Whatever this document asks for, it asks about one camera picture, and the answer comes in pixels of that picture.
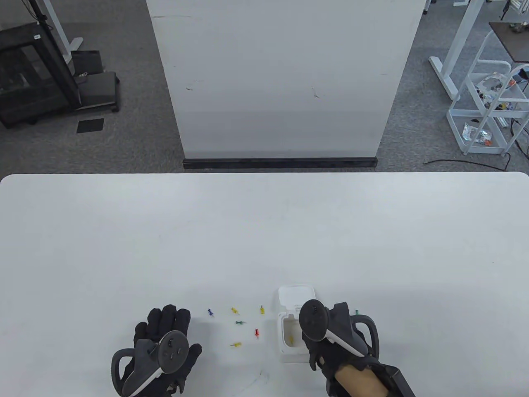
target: black cable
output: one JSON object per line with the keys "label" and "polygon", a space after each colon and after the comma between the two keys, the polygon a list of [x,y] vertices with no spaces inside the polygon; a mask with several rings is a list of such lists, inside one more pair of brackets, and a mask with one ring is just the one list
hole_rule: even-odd
{"label": "black cable", "polygon": [[482,163],[475,163],[474,161],[467,161],[467,160],[448,160],[448,159],[440,159],[440,160],[432,160],[432,161],[427,161],[425,163],[423,163],[423,165],[427,165],[427,164],[432,164],[432,163],[438,163],[440,161],[449,161],[449,162],[452,162],[452,163],[467,163],[467,164],[474,164],[474,165],[479,165],[479,166],[482,166],[482,167],[488,167],[488,168],[492,168],[492,169],[495,169],[497,171],[507,171],[507,167],[509,166],[509,163],[510,163],[510,153],[505,153],[509,156],[509,159],[507,161],[507,164],[505,165],[505,168],[498,168],[498,167],[495,167],[495,166],[489,166],[488,164],[482,164]]}
{"label": "black cable", "polygon": [[39,19],[37,18],[37,16],[33,13],[33,11],[31,11],[31,8],[28,6],[28,4],[24,0],[20,0],[20,1],[24,5],[26,10],[29,12],[29,14],[31,15],[31,18],[33,18],[37,22],[40,22]]}
{"label": "black cable", "polygon": [[[518,120],[516,119],[511,119],[510,121],[510,134],[512,136],[514,136],[514,131],[513,131],[513,125],[514,123],[517,123],[519,124]],[[529,131],[527,130],[527,128],[524,127],[524,131],[527,132],[529,134]],[[525,152],[525,150],[522,149],[522,147],[520,146],[520,144],[518,143],[518,140],[515,141],[516,142],[516,146],[518,147],[518,149],[520,150],[520,152],[522,152],[522,155],[524,155],[524,157],[529,160],[529,147],[527,148],[527,153]]]}
{"label": "black cable", "polygon": [[24,5],[24,7],[26,8],[26,10],[28,11],[28,13],[31,15],[31,18],[33,18],[34,20],[36,20],[37,22],[41,23],[42,25],[44,25],[46,28],[48,28],[50,31],[53,30],[53,27],[48,25],[47,22],[45,20],[39,20],[39,18],[35,15],[35,13],[33,11],[31,11],[31,8],[30,6],[28,6],[28,4],[26,3],[25,0],[20,0],[22,2],[22,4]]}
{"label": "black cable", "polygon": [[500,21],[503,21],[503,18],[505,18],[505,14],[507,14],[507,11],[509,11],[510,8],[510,0],[507,0],[507,3],[505,3],[505,7],[503,7],[503,15],[500,18]]}

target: brown tabletop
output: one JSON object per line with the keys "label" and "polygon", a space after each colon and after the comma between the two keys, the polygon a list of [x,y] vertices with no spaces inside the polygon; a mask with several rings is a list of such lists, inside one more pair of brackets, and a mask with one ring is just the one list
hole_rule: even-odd
{"label": "brown tabletop", "polygon": [[510,24],[510,22],[489,22],[513,61],[529,64],[529,31],[514,33],[509,29]]}

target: desk leg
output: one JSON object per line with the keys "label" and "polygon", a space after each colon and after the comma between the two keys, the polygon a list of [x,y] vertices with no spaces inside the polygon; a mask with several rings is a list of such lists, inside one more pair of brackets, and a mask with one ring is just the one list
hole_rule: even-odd
{"label": "desk leg", "polygon": [[461,50],[464,47],[465,42],[467,41],[468,35],[474,26],[476,18],[478,17],[479,11],[483,6],[485,0],[472,0],[470,5],[465,12],[463,20],[459,25],[458,32],[455,34],[454,41],[452,46],[448,51],[448,55],[444,60],[444,63],[438,57],[430,57],[430,63],[432,64],[435,73],[437,74],[439,80],[443,84],[444,89],[448,93],[450,99],[455,99],[455,96],[458,93],[454,82],[450,78],[450,74],[454,69],[455,63],[457,62]]}
{"label": "desk leg", "polygon": [[71,61],[71,52],[79,49],[81,43],[83,42],[83,38],[76,37],[70,43],[68,41],[68,38],[66,37],[64,30],[62,29],[61,23],[57,18],[57,14],[53,9],[50,0],[43,0],[43,2],[44,6],[46,7],[46,10],[48,11],[48,16],[53,21],[53,26],[55,27],[55,30],[57,31],[57,34],[59,35],[59,38],[62,41],[62,45],[64,46],[64,48],[66,48],[66,54],[63,54],[62,56],[64,57],[65,62],[68,64]]}

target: black baseboard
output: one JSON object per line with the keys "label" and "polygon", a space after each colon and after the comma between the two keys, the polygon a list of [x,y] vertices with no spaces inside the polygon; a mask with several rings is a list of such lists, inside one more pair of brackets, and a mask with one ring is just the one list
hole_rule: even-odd
{"label": "black baseboard", "polygon": [[374,168],[377,163],[376,157],[191,158],[183,161],[185,169]]}

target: hand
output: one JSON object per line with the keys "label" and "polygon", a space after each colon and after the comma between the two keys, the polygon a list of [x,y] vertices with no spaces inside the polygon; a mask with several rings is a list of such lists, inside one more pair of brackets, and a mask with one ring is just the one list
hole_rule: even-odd
{"label": "hand", "polygon": [[[174,305],[167,305],[160,309],[152,309],[147,317],[147,323],[140,322],[135,329],[134,346],[138,339],[150,339],[159,342],[169,331],[181,331],[187,336],[187,329],[191,320],[191,313],[187,309],[176,310]],[[202,346],[194,344],[189,347],[189,354],[182,367],[172,374],[161,374],[143,389],[138,397],[165,397],[176,393],[180,387],[180,394],[184,392],[187,376],[202,353]],[[134,370],[134,358],[125,367],[123,379],[127,379]]]}
{"label": "hand", "polygon": [[[356,329],[353,329],[364,342],[366,338],[363,333]],[[322,369],[323,375],[328,380],[334,379],[336,372],[346,364],[354,364],[356,356],[345,350],[343,347],[337,343],[331,343],[327,339],[323,339],[320,342],[315,342],[307,338],[307,336],[302,333],[302,339],[307,346],[308,352],[310,353],[309,364],[313,371],[316,371],[316,365]],[[371,347],[368,345],[368,350],[372,353]]]}

